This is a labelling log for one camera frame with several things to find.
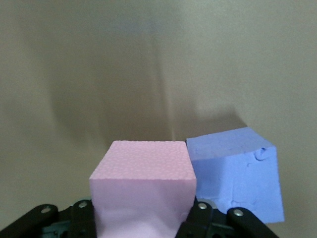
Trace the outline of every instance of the wall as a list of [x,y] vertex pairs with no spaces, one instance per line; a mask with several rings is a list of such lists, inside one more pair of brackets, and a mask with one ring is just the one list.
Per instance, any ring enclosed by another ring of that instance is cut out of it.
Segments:
[[317,227],[317,3],[1,1],[0,229],[64,209],[113,140],[248,125],[279,152],[281,237]]

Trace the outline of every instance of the cube top face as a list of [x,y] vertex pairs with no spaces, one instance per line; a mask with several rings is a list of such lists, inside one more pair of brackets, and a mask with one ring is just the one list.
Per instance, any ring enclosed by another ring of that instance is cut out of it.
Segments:
[[188,138],[187,146],[192,161],[245,154],[259,148],[262,154],[267,148],[275,147],[249,127]]
[[182,141],[114,141],[90,179],[196,179]]

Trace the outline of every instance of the dent in blue foam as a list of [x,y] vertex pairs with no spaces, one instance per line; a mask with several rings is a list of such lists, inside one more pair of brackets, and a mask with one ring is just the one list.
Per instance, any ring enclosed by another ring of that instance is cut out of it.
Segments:
[[262,222],[284,221],[276,147],[245,127],[187,139],[198,199],[226,213],[252,211]]

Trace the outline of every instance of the blue sponge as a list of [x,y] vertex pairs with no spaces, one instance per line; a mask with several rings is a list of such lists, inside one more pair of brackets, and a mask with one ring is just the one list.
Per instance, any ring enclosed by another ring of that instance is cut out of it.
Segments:
[[283,222],[276,147],[251,128],[187,139],[196,196],[219,211],[244,207],[262,222]]

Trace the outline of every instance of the foam cube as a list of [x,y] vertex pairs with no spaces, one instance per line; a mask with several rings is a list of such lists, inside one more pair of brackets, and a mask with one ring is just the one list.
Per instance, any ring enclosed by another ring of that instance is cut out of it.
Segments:
[[174,238],[196,177],[185,142],[114,141],[90,190],[99,238]]
[[198,199],[226,213],[244,207],[264,223],[284,221],[276,147],[245,127],[187,139]]

